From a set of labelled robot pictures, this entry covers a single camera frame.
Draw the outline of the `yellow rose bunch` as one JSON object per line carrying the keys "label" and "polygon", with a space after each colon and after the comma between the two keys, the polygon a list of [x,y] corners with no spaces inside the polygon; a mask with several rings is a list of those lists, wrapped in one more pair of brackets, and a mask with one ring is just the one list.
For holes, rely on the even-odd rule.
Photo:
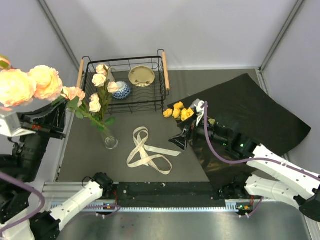
{"label": "yellow rose bunch", "polygon": [[184,104],[180,101],[173,105],[173,108],[168,108],[163,112],[164,118],[174,118],[178,121],[186,121],[187,119],[191,118],[195,112],[189,107],[185,108]]}

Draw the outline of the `white printed ribbon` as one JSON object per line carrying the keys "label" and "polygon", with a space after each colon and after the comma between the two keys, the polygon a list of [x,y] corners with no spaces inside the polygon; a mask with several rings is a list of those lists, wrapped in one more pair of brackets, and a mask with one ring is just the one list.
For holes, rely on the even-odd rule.
{"label": "white printed ribbon", "polygon": [[[173,165],[166,156],[177,157],[181,154],[180,151],[159,148],[146,145],[149,139],[149,130],[144,127],[136,128],[132,133],[135,148],[127,157],[126,164],[129,168],[137,168],[140,166],[152,167],[162,175],[169,175]],[[163,159],[169,164],[169,170],[160,170],[155,164],[154,159]]]}

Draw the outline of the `pink peony stem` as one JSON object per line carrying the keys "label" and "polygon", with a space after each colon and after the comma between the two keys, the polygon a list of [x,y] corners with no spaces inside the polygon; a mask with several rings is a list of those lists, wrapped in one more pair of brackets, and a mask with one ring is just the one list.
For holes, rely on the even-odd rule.
{"label": "pink peony stem", "polygon": [[[101,128],[108,128],[114,122],[113,118],[105,118],[105,122],[99,121],[89,111],[89,103],[78,107],[79,97],[68,100],[61,96],[63,91],[63,81],[59,72],[47,65],[38,65],[29,72],[13,68],[11,62],[5,56],[0,57],[0,103],[5,111],[13,111],[13,107],[27,105],[33,99],[46,100],[52,104],[60,101],[67,101],[67,108],[79,119],[87,118],[100,131]],[[20,137],[34,134],[35,131],[22,127],[19,132],[12,137]]]}

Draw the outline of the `pale pink rose spray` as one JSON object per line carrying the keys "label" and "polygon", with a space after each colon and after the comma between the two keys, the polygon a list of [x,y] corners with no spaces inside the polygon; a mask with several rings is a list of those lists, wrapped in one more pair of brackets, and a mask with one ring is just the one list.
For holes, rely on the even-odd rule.
{"label": "pale pink rose spray", "polygon": [[116,82],[110,82],[106,75],[108,69],[112,69],[105,64],[99,64],[96,67],[96,73],[93,75],[92,84],[96,92],[89,98],[89,112],[100,122],[105,122],[106,113],[112,101],[113,93],[118,91]]}

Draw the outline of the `black wrapping paper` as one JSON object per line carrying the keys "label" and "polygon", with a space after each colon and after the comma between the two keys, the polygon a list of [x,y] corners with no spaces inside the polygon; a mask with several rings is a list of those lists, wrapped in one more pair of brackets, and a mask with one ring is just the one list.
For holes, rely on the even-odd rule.
{"label": "black wrapping paper", "polygon": [[[191,96],[179,97],[167,106],[172,108],[182,102],[188,108],[196,99],[208,102],[208,117],[222,120],[218,125],[252,137],[280,157],[296,148],[312,129],[269,97],[247,73]],[[231,183],[237,174],[255,171],[245,164],[230,165],[218,160],[204,136],[190,144],[215,188]]]}

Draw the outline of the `large peach peony stem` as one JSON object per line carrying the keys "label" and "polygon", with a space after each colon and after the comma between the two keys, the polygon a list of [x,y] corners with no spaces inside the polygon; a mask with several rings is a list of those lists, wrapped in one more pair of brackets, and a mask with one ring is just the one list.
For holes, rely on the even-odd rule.
{"label": "large peach peony stem", "polygon": [[63,87],[60,94],[65,99],[72,101],[74,98],[79,97],[77,106],[80,107],[83,103],[86,93],[78,87]]}

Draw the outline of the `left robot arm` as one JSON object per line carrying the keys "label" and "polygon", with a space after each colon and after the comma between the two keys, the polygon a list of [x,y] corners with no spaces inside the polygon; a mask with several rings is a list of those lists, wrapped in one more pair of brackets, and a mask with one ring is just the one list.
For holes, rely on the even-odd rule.
{"label": "left robot arm", "polygon": [[36,179],[51,138],[65,138],[68,102],[59,100],[33,112],[0,109],[0,133],[14,142],[11,154],[0,156],[0,238],[55,240],[82,210],[100,198],[109,198],[114,182],[96,173],[75,195],[43,211],[45,197],[29,184]]}

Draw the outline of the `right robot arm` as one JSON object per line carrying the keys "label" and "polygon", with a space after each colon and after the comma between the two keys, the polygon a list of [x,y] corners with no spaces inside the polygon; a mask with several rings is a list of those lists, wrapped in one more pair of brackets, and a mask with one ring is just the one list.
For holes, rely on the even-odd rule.
{"label": "right robot arm", "polygon": [[320,176],[303,170],[286,161],[265,147],[262,143],[239,131],[239,124],[224,115],[216,117],[214,123],[205,123],[202,117],[192,117],[182,124],[182,132],[169,139],[182,150],[188,143],[199,138],[224,147],[232,165],[245,164],[260,170],[272,179],[265,179],[253,173],[241,172],[233,181],[219,190],[223,199],[244,199],[259,196],[285,203],[299,210],[307,218],[320,220]]}

